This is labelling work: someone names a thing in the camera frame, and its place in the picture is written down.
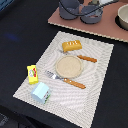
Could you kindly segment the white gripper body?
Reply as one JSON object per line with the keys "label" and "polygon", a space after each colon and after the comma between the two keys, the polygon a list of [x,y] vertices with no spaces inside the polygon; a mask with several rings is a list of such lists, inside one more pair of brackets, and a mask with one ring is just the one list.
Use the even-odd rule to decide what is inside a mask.
{"label": "white gripper body", "polygon": [[116,2],[117,0],[91,0],[89,5],[108,5]]}

